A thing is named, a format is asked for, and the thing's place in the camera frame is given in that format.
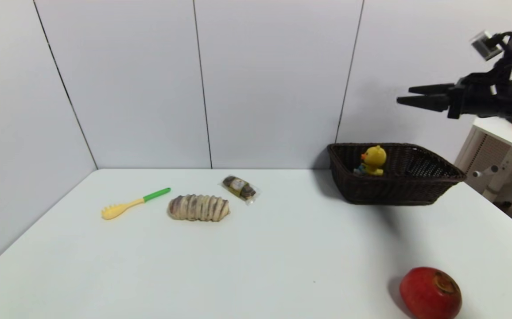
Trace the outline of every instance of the wall panel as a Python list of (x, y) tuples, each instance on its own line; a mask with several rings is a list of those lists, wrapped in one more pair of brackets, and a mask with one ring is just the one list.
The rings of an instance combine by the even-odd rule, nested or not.
[(454, 162), (474, 117), (398, 105), (410, 86), (487, 71), (469, 40), (512, 29), (512, 1), (365, 2), (337, 142), (415, 143)]
[(36, 0), (99, 168), (208, 168), (191, 0)]
[(0, 254), (95, 166), (31, 0), (0, 0)]
[(195, 5), (213, 167), (326, 167), (361, 1)]

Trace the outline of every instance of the bread roll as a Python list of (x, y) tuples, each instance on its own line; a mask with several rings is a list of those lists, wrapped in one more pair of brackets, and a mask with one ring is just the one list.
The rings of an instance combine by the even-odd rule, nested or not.
[(230, 213), (228, 201), (215, 196), (177, 196), (167, 207), (169, 216), (177, 220), (212, 220), (218, 222)]

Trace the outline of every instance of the brown basket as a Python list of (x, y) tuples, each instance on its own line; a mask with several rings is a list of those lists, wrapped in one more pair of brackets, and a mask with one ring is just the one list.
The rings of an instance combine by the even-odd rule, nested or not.
[[(386, 151), (383, 176), (353, 174), (361, 154), (380, 145)], [(439, 155), (414, 144), (331, 144), (331, 172), (341, 194), (353, 204), (430, 205), (466, 175)]]

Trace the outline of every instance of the packaged snack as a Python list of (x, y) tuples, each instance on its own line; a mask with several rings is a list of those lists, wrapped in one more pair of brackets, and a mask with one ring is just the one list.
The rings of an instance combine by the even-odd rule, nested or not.
[(222, 180), (222, 186), (248, 205), (252, 204), (260, 195), (260, 190), (257, 187), (233, 175)]

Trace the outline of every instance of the rubber duck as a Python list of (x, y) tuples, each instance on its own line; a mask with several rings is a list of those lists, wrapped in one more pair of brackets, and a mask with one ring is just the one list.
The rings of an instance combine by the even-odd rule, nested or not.
[(386, 162), (386, 151), (380, 145), (371, 147), (366, 150), (366, 153), (361, 155), (363, 163), (354, 170), (357, 175), (374, 175), (382, 176), (384, 171), (380, 169)]

